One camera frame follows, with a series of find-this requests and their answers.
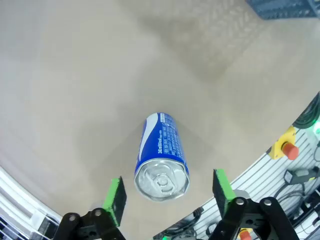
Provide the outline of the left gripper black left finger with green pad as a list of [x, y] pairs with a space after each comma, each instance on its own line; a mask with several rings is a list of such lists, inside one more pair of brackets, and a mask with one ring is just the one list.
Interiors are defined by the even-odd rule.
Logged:
[[124, 240], [119, 230], [127, 201], [122, 177], [111, 180], [101, 207], [87, 214], [66, 213], [54, 235], [55, 240]]

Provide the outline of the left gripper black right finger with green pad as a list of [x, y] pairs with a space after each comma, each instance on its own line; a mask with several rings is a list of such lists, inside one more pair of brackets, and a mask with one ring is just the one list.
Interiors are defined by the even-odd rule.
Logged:
[[240, 229], [249, 228], [260, 240], [298, 240], [288, 217], [274, 197], [260, 202], [236, 196], [223, 169], [213, 170], [212, 192], [221, 220], [210, 240], [235, 240]]

